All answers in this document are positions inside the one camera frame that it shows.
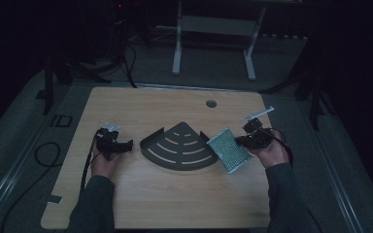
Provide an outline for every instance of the table top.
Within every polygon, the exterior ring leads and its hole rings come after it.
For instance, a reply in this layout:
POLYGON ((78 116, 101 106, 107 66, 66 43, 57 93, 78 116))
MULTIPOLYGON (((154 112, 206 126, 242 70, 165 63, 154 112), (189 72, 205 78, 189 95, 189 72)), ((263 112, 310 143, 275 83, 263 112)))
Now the table top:
MULTIPOLYGON (((121 126, 119 142, 134 140, 119 162, 114 216, 116 228, 248 228, 269 222, 268 182, 256 156, 232 174, 220 161, 195 171, 174 171, 150 162, 139 143, 156 130, 181 121, 209 138, 229 127, 244 135, 241 117, 266 107, 259 94, 239 91, 95 87, 67 152, 42 217, 47 229, 64 229, 78 202, 81 177, 93 134, 105 121, 121 126), (215 108, 206 103, 213 100, 215 108)), ((268 116, 260 116, 269 127, 268 116)))

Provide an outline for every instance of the person's right hand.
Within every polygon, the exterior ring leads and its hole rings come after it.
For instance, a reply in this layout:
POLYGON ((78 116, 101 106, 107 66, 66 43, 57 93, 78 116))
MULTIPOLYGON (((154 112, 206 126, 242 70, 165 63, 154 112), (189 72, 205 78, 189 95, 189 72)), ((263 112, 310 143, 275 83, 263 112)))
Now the person's right hand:
MULTIPOLYGON (((282 139, 281 133, 272 130, 272 134, 278 139, 282 139)), ((280 163, 289 163, 289 156, 286 149, 277 140, 272 140, 271 144, 266 149, 248 150, 255 154, 261 161, 265 169, 275 166, 280 163)))

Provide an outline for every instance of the forearm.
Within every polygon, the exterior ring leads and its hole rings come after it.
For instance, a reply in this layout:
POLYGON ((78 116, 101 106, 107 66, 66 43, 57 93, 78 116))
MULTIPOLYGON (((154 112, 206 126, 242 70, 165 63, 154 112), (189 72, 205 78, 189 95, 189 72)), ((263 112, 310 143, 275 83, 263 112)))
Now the forearm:
POLYGON ((288 163, 266 169, 269 182, 268 232, 312 232, 308 209, 288 163))
POLYGON ((108 178, 92 177, 70 215, 66 232, 114 232, 114 189, 114 184, 108 178))

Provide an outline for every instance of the wooden table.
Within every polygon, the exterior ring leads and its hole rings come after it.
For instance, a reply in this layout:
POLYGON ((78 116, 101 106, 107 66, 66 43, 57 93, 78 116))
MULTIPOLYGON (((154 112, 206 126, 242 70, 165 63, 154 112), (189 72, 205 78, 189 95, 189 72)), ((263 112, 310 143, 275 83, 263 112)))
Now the wooden table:
MULTIPOLYGON (((173 171, 151 163, 139 143, 161 127, 181 121, 208 137, 229 127, 243 135, 241 117, 265 110, 257 93, 95 87, 66 155, 42 226, 63 229, 78 201, 80 183, 94 132, 105 121, 121 126, 119 142, 134 140, 122 157, 117 174, 114 213, 116 228, 241 228, 265 227, 269 222, 268 183, 257 157, 228 175, 220 161, 195 171, 173 171), (217 102, 215 108, 206 105, 217 102)), ((270 126, 267 116, 259 118, 270 126)))

